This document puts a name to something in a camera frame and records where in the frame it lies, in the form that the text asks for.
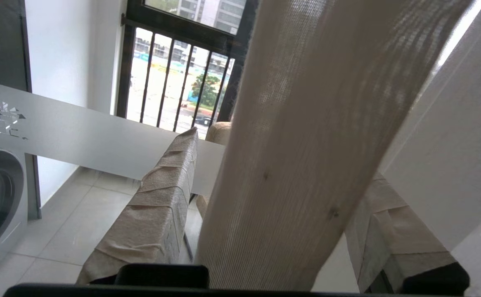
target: beige fabric cover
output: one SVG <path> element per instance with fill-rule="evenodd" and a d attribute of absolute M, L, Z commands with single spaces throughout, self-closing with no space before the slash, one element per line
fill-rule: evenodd
<path fill-rule="evenodd" d="M 206 135 L 206 141 L 227 145 L 229 135 L 231 134 L 231 122 L 218 122 L 209 127 Z M 209 197 L 198 195 L 196 198 L 198 211 L 202 218 L 206 216 L 207 205 L 209 203 Z"/>
<path fill-rule="evenodd" d="M 198 132 L 178 135 L 95 247 L 78 284 L 116 274 L 128 263 L 177 263 L 197 161 Z"/>
<path fill-rule="evenodd" d="M 468 0 L 261 1 L 196 261 L 310 290 Z"/>
<path fill-rule="evenodd" d="M 455 262 L 379 173 L 348 222 L 345 235 L 362 293 L 382 270 L 397 292 L 405 278 Z"/>

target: white countertop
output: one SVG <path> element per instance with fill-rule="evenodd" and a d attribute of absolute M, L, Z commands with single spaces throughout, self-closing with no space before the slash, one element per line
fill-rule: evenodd
<path fill-rule="evenodd" d="M 137 180 L 153 169 L 177 135 L 1 85 L 0 109 L 0 147 Z M 18 119 L 20 113 L 25 119 Z M 211 195 L 223 153 L 223 145 L 199 141 L 191 192 Z"/>

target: tiled floor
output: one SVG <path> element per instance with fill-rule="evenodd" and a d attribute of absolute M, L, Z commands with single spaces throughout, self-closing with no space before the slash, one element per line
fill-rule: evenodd
<path fill-rule="evenodd" d="M 0 263 L 0 296 L 18 283 L 74 283 L 90 253 L 139 187 L 136 180 L 79 169 L 28 223 L 16 248 Z M 189 205 L 185 225 L 195 252 L 202 218 Z M 189 263 L 185 250 L 180 263 Z"/>

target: beige curtain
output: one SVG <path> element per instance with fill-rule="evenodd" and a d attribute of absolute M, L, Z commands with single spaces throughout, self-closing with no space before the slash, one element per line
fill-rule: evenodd
<path fill-rule="evenodd" d="M 197 263 L 309 290 L 468 0 L 262 0 Z"/>

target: black object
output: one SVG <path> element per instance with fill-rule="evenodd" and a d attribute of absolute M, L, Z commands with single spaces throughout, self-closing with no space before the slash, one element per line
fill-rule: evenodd
<path fill-rule="evenodd" d="M 9 288 L 5 297 L 380 297 L 384 293 L 312 293 L 271 291 L 219 291 L 209 290 L 209 272 L 204 266 L 129 264 L 119 273 L 108 278 L 95 280 L 88 286 L 57 284 L 21 284 Z M 429 272 L 407 278 L 402 293 L 424 295 L 463 295 L 469 285 L 464 269 L 453 263 Z"/>
<path fill-rule="evenodd" d="M 406 278 L 401 294 L 462 296 L 470 286 L 470 276 L 458 263 L 445 265 Z M 393 294 L 385 271 L 381 271 L 365 293 Z"/>
<path fill-rule="evenodd" d="M 470 286 L 470 276 L 455 262 L 404 280 L 402 294 L 462 296 Z"/>
<path fill-rule="evenodd" d="M 129 264 L 90 284 L 207 289 L 209 271 L 202 265 Z"/>
<path fill-rule="evenodd" d="M 201 124 L 203 126 L 211 125 L 211 118 L 204 115 L 197 115 L 197 119 L 194 121 L 195 124 Z"/>

